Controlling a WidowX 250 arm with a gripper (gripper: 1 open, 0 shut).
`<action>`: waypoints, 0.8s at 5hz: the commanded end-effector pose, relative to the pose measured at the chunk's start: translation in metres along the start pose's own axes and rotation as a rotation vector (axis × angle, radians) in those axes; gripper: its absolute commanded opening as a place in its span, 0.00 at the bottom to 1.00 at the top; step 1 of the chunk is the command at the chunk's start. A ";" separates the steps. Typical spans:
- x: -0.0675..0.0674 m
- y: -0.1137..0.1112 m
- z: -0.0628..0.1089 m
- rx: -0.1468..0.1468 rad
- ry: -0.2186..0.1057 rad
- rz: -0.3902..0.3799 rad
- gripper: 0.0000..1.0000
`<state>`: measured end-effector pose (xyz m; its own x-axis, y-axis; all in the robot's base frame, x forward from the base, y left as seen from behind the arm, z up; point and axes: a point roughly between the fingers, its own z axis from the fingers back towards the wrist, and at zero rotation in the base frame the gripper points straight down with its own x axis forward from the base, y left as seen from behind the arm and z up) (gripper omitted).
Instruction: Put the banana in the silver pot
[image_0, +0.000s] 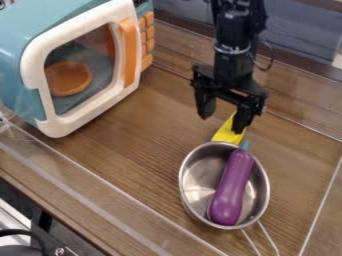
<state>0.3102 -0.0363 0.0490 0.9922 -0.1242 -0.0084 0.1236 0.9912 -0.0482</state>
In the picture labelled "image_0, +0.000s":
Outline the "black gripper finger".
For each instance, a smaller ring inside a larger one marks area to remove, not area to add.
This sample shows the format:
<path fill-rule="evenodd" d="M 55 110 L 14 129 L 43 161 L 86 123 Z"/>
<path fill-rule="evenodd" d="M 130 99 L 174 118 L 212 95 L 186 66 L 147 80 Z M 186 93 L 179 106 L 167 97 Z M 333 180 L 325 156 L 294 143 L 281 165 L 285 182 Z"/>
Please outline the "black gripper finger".
<path fill-rule="evenodd" d="M 217 95 L 213 88 L 205 87 L 202 84 L 194 86 L 196 103 L 198 115 L 204 120 L 213 116 L 217 109 Z"/>
<path fill-rule="evenodd" d="M 248 97 L 238 105 L 233 118 L 233 128 L 236 134 L 242 134 L 245 128 L 252 124 L 254 117 L 261 113 L 260 99 Z"/>

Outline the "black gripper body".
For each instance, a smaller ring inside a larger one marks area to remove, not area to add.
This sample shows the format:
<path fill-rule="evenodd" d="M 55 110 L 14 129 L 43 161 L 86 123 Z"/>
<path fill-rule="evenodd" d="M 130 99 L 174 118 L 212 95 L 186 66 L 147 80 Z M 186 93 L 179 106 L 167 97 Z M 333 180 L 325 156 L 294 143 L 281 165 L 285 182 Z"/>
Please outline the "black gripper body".
<path fill-rule="evenodd" d="M 217 99 L 224 99 L 237 107 L 248 97 L 257 97 L 261 115 L 269 93 L 254 79 L 257 44 L 252 43 L 241 51 L 229 52 L 218 45 L 214 45 L 214 49 L 214 64 L 193 65 L 193 88 L 197 84 L 213 88 Z"/>

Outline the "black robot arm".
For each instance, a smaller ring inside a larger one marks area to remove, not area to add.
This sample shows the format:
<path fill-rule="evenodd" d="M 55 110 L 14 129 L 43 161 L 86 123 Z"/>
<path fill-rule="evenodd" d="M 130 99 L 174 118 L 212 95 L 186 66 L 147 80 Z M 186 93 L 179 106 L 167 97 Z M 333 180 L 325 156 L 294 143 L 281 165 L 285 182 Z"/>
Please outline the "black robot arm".
<path fill-rule="evenodd" d="M 208 119 L 217 99 L 237 106 L 232 131 L 242 134 L 262 114 L 268 91 L 254 79 L 258 37 L 266 28 L 264 0 L 212 0 L 214 16 L 214 64 L 193 65 L 192 86 L 198 115 Z"/>

